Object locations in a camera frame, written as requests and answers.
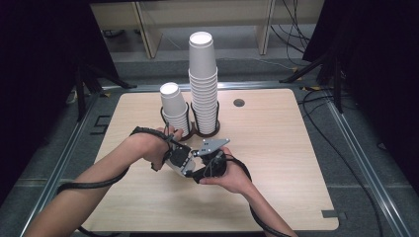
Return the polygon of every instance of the aluminum rail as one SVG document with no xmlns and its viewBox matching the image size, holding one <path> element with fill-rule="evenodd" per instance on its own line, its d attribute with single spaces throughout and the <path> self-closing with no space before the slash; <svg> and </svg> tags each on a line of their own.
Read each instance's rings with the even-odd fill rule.
<svg viewBox="0 0 419 237">
<path fill-rule="evenodd" d="M 68 139 L 64 150 L 62 151 L 55 168 L 52 171 L 51 176 L 47 180 L 45 186 L 43 187 L 43 191 L 41 193 L 40 198 L 38 199 L 37 203 L 35 204 L 33 210 L 30 213 L 30 216 L 22 230 L 21 237 L 25 235 L 31 221 L 35 218 L 35 216 L 43 210 L 43 208 L 52 200 L 55 195 L 55 189 L 59 184 L 59 180 L 64 173 L 64 169 L 71 158 L 71 155 L 74 151 L 74 148 L 77 144 L 78 139 L 80 138 L 81 132 L 83 131 L 86 122 L 89 118 L 90 112 L 92 111 L 93 106 L 95 105 L 97 99 L 99 98 L 99 94 L 93 94 L 89 103 L 87 105 L 87 110 L 85 116 L 76 123 L 74 129 L 71 133 L 70 138 Z"/>
<path fill-rule="evenodd" d="M 331 93 L 328 90 L 324 91 L 324 94 L 326 96 L 331 96 Z M 367 183 L 370 185 L 371 190 L 395 236 L 413 236 L 407 227 L 407 224 L 403 220 L 396 204 L 378 177 L 373 165 L 370 163 L 368 156 L 358 142 L 357 137 L 346 121 L 344 115 L 340 114 L 332 103 L 327 103 L 327 105 L 332 112 L 333 117 L 336 119 L 336 122 L 338 123 L 346 141 L 348 142 L 354 154 L 355 160 L 360 166 L 361 171 L 363 172 Z"/>
</svg>

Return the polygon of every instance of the gray carpet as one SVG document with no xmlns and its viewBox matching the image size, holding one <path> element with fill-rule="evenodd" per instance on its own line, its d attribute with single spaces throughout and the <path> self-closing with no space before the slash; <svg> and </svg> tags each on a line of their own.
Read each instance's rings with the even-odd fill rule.
<svg viewBox="0 0 419 237">
<path fill-rule="evenodd" d="M 188 83 L 187 61 L 178 62 L 142 62 L 142 63 L 116 63 L 123 80 L 135 85 L 161 85 L 167 81 L 177 83 Z M 240 82 L 240 81 L 278 81 L 291 76 L 292 73 L 278 65 L 263 63 L 256 60 L 219 60 L 219 81 Z M 307 91 L 300 90 L 301 86 L 315 85 L 314 78 L 317 70 L 303 77 L 302 81 L 293 84 L 282 84 L 279 87 L 291 88 L 297 101 L 301 101 Z M 101 80 L 104 86 L 114 85 L 107 80 Z M 103 128 L 95 126 L 99 116 L 111 116 L 122 93 L 113 92 L 109 97 L 100 97 L 91 115 L 87 120 L 77 147 L 71 159 L 65 167 L 62 179 L 64 181 L 77 177 L 82 171 L 93 164 L 96 153 L 100 147 L 103 134 L 92 134 L 100 132 Z M 313 98 L 321 97 L 321 92 L 312 95 Z M 319 100 L 307 103 L 307 109 L 315 124 L 333 142 L 343 154 L 348 164 L 354 169 L 355 174 L 360 177 L 362 184 L 370 192 L 362 172 L 355 161 L 342 132 L 340 131 L 334 117 L 327 105 L 327 101 Z M 356 103 L 350 97 L 343 98 L 344 116 L 362 144 L 370 158 L 378 176 L 391 194 L 394 202 L 400 210 L 401 215 L 408 224 L 414 236 L 419 236 L 419 198 L 409 186 L 403 174 L 397 168 L 390 155 L 377 147 L 377 137 L 368 120 L 362 112 L 357 109 Z M 46 137 L 45 146 L 40 147 L 33 157 L 27 170 L 22 175 L 18 185 L 9 194 L 7 200 L 0 209 L 0 236 L 18 236 L 26 223 L 32 207 L 41 194 L 42 186 L 49 178 L 56 161 L 59 158 L 77 119 L 77 105 L 70 104 L 62 111 L 60 120 L 54 125 L 53 132 Z M 101 118 L 99 123 L 108 123 L 110 118 Z M 328 191 L 335 206 L 341 215 L 340 226 L 330 232 L 299 231 L 299 236 L 378 236 L 378 225 L 372 204 L 367 198 L 361 186 L 354 179 L 353 174 L 343 162 L 342 158 L 331 148 L 331 146 L 319 135 L 313 124 L 307 117 L 304 117 L 305 126 L 314 147 L 321 171 L 323 173 Z M 394 236 L 386 218 L 375 201 L 383 236 Z M 197 234 L 197 236 L 231 236 L 218 233 Z"/>
</svg>

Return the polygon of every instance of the wrist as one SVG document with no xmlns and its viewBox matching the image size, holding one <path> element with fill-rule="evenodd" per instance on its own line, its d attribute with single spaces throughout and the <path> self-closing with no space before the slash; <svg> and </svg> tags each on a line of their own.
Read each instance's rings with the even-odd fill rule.
<svg viewBox="0 0 419 237">
<path fill-rule="evenodd" d="M 129 164 L 133 164 L 141 159 L 147 152 L 147 139 L 142 134 L 135 134 L 127 137 L 122 143 L 123 149 L 126 152 L 126 160 Z"/>
</svg>

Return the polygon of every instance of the light wood tabletop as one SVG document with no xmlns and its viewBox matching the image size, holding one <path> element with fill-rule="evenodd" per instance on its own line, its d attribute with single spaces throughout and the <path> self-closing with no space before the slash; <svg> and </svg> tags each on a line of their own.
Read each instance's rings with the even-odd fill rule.
<svg viewBox="0 0 419 237">
<path fill-rule="evenodd" d="M 182 92 L 191 102 L 190 92 Z M 244 101 L 236 107 L 236 99 Z M 334 230 L 336 217 L 294 94 L 289 89 L 218 91 L 220 131 L 246 164 L 253 183 L 294 230 Z M 159 93 L 121 96 L 96 161 L 136 126 L 163 126 Z M 203 139 L 184 141 L 198 149 Z M 197 185 L 165 165 L 159 172 L 140 160 L 109 190 L 83 226 L 92 231 L 260 231 L 244 197 Z"/>
</svg>

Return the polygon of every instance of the cabinet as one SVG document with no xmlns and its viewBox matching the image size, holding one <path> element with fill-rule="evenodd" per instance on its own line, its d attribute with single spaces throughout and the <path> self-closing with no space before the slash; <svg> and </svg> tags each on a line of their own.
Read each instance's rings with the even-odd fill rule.
<svg viewBox="0 0 419 237">
<path fill-rule="evenodd" d="M 300 24 L 315 24 L 324 0 L 298 1 Z M 174 0 L 91 4 L 101 30 L 138 29 L 149 58 L 156 55 L 164 28 L 255 26 L 259 53 L 266 54 L 269 28 L 291 24 L 293 1 Z"/>
</svg>

